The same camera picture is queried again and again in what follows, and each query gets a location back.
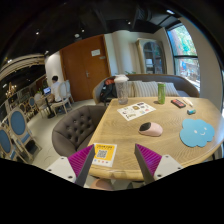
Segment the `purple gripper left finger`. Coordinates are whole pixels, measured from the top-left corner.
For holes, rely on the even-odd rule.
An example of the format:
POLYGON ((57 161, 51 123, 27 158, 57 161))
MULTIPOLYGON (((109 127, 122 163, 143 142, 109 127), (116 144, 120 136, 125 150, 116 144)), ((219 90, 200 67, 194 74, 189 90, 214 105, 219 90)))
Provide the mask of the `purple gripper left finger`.
POLYGON ((68 157, 71 168, 76 175, 75 183, 77 185, 84 186, 94 156, 95 148, 93 145, 90 145, 68 157))

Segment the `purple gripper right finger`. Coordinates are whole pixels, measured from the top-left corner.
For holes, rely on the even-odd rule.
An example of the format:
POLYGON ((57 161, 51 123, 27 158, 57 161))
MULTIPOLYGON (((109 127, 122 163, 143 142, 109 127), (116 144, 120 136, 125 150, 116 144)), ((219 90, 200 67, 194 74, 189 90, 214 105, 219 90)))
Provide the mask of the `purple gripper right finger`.
POLYGON ((155 171, 162 159, 162 156, 140 144, 135 145, 134 154, 140 166, 144 182, 146 184, 152 183, 154 181, 155 171))

